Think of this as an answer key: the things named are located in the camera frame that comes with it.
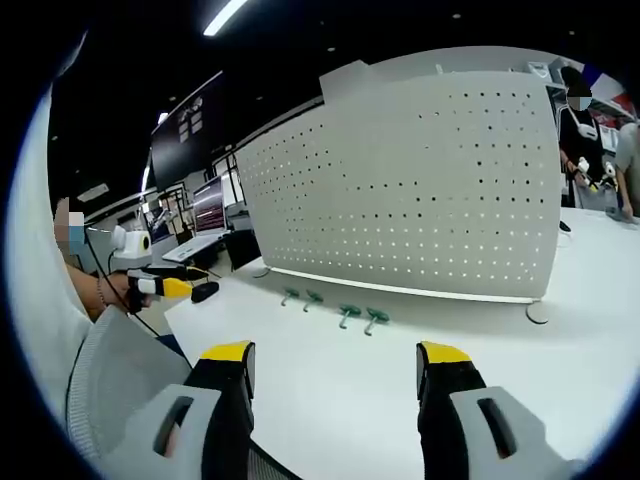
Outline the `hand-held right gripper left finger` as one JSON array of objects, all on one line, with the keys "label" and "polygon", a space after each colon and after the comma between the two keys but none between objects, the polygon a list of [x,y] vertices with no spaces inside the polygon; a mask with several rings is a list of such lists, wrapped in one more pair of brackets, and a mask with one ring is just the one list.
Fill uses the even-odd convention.
[{"label": "hand-held right gripper left finger", "polygon": [[255,343],[206,350],[127,421],[102,460],[107,479],[246,479],[254,428]]}]

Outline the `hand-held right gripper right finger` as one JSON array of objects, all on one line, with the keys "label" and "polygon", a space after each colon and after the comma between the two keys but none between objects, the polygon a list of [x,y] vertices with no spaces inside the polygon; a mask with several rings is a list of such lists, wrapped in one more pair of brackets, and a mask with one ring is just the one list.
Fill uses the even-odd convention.
[{"label": "hand-held right gripper right finger", "polygon": [[471,357],[448,345],[416,345],[417,430],[426,479],[572,479],[544,423],[502,387],[489,387]]}]

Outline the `person's left hand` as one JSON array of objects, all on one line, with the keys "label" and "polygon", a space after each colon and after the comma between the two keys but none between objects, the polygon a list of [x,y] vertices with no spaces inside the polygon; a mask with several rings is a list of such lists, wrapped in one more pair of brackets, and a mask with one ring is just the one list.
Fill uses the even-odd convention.
[{"label": "person's left hand", "polygon": [[98,281],[99,298],[105,307],[115,306],[123,312],[130,310],[130,285],[126,273],[109,274]]}]

